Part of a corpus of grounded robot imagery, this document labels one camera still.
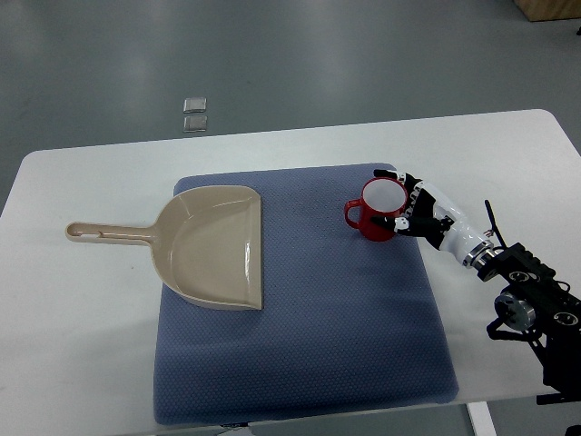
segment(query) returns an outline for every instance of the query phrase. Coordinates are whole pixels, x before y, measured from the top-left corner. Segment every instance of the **dustpan handle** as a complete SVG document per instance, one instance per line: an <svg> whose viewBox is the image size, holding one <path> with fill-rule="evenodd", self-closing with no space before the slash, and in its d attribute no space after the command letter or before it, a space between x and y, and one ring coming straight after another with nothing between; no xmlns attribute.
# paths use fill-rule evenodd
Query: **dustpan handle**
<svg viewBox="0 0 581 436"><path fill-rule="evenodd" d="M121 225L70 223L66 237L76 243L123 243L151 245L155 240L152 227L126 227Z"/></svg>

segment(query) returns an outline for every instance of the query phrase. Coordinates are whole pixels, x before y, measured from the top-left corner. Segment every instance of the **beige dustpan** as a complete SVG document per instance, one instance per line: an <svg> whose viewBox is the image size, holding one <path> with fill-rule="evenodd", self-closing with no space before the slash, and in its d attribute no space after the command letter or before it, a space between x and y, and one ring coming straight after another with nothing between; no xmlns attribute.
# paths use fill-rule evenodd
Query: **beige dustpan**
<svg viewBox="0 0 581 436"><path fill-rule="evenodd" d="M150 227L71 223L75 242L149 245L163 282L211 309L262 309L261 198L246 186L203 186L165 205Z"/></svg>

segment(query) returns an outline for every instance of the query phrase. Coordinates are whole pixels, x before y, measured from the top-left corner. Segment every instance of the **white table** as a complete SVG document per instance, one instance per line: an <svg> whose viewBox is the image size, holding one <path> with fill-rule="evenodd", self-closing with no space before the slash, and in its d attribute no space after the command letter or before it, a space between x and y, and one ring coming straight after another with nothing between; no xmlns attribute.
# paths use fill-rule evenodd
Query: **white table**
<svg viewBox="0 0 581 436"><path fill-rule="evenodd" d="M68 223L150 224L184 176L367 162L431 181L483 231L488 198L507 243L523 243L579 296L581 158L545 111L35 152L0 218L0 432L160 429L152 394L162 286L149 250L71 243ZM487 337L503 279L482 283L451 254L419 245L456 402L551 392L526 344Z"/></svg>

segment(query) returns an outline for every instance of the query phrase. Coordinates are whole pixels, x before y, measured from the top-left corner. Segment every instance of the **black cable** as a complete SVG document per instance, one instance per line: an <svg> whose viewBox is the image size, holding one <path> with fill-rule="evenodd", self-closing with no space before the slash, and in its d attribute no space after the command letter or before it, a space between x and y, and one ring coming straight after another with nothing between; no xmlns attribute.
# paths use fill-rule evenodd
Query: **black cable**
<svg viewBox="0 0 581 436"><path fill-rule="evenodd" d="M490 220L490 224L492 225L492 231L497 235L497 238L500 241L500 248L503 248L503 249L507 248L507 245L505 244L505 240L502 239L502 235L500 234L500 231L497 227L497 221L494 218L494 213L492 212L492 206L490 205L490 201L485 200L484 205L487 208L488 219Z"/></svg>
<svg viewBox="0 0 581 436"><path fill-rule="evenodd" d="M561 288L561 289L563 289L563 291L564 291L564 292L569 292L569 291L571 291L571 285L570 285L569 283L567 283L567 282L562 282L562 281L560 281L560 280L555 280L555 282L559 283L559 288L561 288L561 286L560 286L561 284L564 284L564 285L565 285L565 289Z"/></svg>

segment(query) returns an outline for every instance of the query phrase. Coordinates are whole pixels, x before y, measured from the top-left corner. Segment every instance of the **red mug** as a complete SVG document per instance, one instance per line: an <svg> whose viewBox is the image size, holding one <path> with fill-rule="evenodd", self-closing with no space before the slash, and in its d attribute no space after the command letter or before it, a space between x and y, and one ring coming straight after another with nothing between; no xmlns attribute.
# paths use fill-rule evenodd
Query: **red mug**
<svg viewBox="0 0 581 436"><path fill-rule="evenodd" d="M371 222L374 215L400 216L408 202L408 192L404 186L387 177L376 177L369 180L361 190L361 197L345 203L345 221L363 236L377 243L391 239L395 233ZM359 207L359 221L349 218L349 210Z"/></svg>

